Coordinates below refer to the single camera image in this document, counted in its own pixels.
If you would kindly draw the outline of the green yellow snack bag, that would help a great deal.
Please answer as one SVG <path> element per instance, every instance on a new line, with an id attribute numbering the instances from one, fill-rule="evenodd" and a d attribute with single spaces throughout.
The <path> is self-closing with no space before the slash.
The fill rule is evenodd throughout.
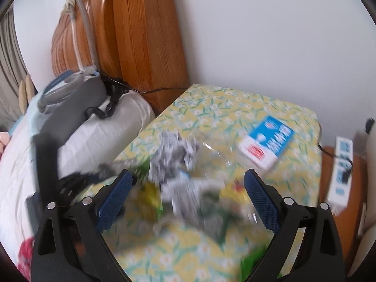
<path id="1" fill-rule="evenodd" d="M 163 215 L 160 188 L 149 180 L 150 158 L 131 168 L 136 179 L 136 205 L 141 217 L 151 223 L 156 223 Z"/>

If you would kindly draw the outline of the yellow silver snack wrapper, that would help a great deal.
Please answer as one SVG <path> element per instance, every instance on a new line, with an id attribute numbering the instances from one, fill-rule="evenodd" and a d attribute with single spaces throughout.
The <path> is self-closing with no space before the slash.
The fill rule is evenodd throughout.
<path id="1" fill-rule="evenodd" d="M 223 205 L 234 209 L 241 209 L 251 205 L 251 200 L 244 184 L 239 180 L 226 183 L 219 192 L 219 200 Z"/>

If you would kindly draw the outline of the blue white milk carton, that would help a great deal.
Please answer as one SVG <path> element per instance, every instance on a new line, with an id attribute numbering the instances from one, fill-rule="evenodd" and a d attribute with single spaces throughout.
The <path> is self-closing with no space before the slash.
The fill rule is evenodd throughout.
<path id="1" fill-rule="evenodd" d="M 238 144 L 240 153 L 262 171 L 269 171 L 293 140 L 294 131 L 268 115 Z"/>

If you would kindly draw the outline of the white green snack packet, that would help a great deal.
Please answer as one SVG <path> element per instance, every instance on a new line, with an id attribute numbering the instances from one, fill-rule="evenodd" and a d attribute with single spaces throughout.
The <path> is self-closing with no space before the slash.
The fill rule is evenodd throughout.
<path id="1" fill-rule="evenodd" d="M 185 224 L 203 231 L 218 244 L 226 237 L 232 214 L 220 199 L 222 180 L 175 179 L 161 185 L 161 200 Z"/>

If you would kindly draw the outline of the patterned white paper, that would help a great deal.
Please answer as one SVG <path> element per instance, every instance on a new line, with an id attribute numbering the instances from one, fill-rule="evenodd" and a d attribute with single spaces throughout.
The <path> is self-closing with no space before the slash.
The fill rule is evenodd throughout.
<path id="1" fill-rule="evenodd" d="M 200 144 L 185 139 L 178 132 L 163 131 L 159 148 L 150 157 L 149 181 L 160 184 L 175 178 L 181 171 L 192 171 L 198 160 Z"/>

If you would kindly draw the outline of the white power strip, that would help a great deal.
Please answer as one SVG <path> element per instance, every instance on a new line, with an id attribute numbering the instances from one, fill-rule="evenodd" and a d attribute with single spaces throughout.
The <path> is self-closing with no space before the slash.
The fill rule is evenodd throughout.
<path id="1" fill-rule="evenodd" d="M 353 159 L 353 141 L 337 136 L 333 170 L 325 198 L 325 202 L 329 205 L 334 216 L 338 216 L 348 205 L 352 183 Z"/>

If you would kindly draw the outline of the yellow floral tablecloth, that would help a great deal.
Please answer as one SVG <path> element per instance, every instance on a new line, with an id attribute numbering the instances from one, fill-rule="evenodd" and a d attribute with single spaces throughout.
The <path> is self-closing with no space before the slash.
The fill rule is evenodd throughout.
<path id="1" fill-rule="evenodd" d="M 319 198 L 321 153 L 319 122 L 310 109 L 265 95 L 224 87 L 193 85 L 167 107 L 119 155 L 119 160 L 145 162 L 160 145 L 163 131 L 197 136 L 206 146 L 197 176 L 241 180 L 247 169 L 237 144 L 265 117 L 272 116 L 294 131 L 277 163 L 262 178 L 280 195 L 315 206 Z M 131 199 L 125 217 L 103 234 L 107 245 L 133 281 L 238 281 L 240 261 L 267 245 L 273 234 L 262 225 L 229 226 L 222 244 L 180 222 L 154 235 Z"/>

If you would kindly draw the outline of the pink floral blanket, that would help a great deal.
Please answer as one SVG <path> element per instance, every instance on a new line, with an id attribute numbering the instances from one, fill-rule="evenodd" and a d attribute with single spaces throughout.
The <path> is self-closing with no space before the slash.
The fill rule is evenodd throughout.
<path id="1" fill-rule="evenodd" d="M 18 253 L 17 269 L 25 277 L 31 280 L 32 250 L 34 246 L 34 237 L 29 237 L 20 245 Z"/>

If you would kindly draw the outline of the white pillow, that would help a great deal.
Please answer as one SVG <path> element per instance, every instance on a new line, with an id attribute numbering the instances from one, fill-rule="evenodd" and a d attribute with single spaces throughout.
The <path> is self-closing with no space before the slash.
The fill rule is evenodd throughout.
<path id="1" fill-rule="evenodd" d="M 13 263 L 18 262 L 21 244 L 32 237 L 26 198 L 36 185 L 31 158 L 31 138 L 36 134 L 31 119 L 37 113 L 36 95 L 13 131 L 1 157 L 1 244 Z M 150 104 L 136 92 L 124 94 L 112 117 L 93 115 L 59 149 L 59 176 L 91 172 L 110 162 L 155 118 Z"/>

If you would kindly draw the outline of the grey padded device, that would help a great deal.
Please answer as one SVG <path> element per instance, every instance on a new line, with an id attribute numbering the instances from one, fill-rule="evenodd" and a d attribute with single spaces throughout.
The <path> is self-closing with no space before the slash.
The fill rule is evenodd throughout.
<path id="1" fill-rule="evenodd" d="M 67 71 L 56 78 L 37 103 L 38 134 L 36 144 L 46 142 L 56 149 L 90 117 L 106 99 L 106 87 L 98 75 L 84 76 Z"/>

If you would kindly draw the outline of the black power adapter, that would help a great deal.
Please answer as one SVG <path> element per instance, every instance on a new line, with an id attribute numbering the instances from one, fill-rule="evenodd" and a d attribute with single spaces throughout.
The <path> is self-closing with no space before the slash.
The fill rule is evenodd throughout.
<path id="1" fill-rule="evenodd" d="M 109 102 L 105 110 L 93 106 L 86 109 L 84 113 L 85 120 L 90 119 L 92 115 L 96 115 L 100 120 L 112 117 L 121 97 L 129 92 L 128 86 L 115 78 L 103 76 L 102 82 L 105 85 L 107 95 L 110 97 Z"/>

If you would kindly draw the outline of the wooden headboard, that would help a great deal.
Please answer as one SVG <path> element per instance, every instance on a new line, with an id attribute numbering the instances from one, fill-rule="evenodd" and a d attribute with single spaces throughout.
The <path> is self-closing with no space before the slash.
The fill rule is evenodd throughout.
<path id="1" fill-rule="evenodd" d="M 52 71 L 95 66 L 141 92 L 156 114 L 189 87 L 174 0 L 63 0 Z"/>

